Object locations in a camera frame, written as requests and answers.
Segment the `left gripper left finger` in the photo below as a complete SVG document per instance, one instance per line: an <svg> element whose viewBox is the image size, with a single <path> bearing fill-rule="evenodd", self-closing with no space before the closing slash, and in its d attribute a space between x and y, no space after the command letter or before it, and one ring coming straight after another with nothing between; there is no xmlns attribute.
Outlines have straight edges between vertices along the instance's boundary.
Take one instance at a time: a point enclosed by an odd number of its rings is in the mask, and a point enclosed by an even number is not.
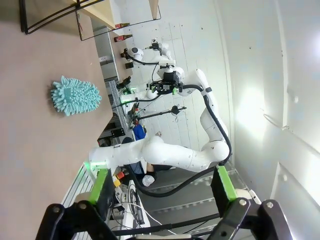
<svg viewBox="0 0 320 240"><path fill-rule="evenodd" d="M109 169L101 169L88 197L65 208L50 204L43 215L38 240L73 240L77 233L87 232L93 240L116 240L105 223L112 204L115 185Z"/></svg>

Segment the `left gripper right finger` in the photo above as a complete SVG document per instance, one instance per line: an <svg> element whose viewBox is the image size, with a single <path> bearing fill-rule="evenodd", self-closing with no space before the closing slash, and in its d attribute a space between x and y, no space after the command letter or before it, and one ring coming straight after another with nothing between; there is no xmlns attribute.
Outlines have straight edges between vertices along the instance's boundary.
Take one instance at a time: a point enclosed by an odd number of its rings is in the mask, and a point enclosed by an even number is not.
<svg viewBox="0 0 320 240"><path fill-rule="evenodd" d="M254 191L237 193L224 166L214 168L211 189L220 221L212 240L232 240L240 229L256 240L292 240L287 218L274 199L260 201Z"/></svg>

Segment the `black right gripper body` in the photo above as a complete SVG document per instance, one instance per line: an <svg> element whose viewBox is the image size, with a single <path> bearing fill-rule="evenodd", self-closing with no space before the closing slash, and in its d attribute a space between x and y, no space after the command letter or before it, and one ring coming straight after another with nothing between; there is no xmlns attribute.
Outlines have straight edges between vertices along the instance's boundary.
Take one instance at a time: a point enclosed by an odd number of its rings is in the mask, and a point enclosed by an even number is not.
<svg viewBox="0 0 320 240"><path fill-rule="evenodd" d="M154 82L156 90L173 90L181 87L181 76L177 71L165 72L163 78Z"/></svg>

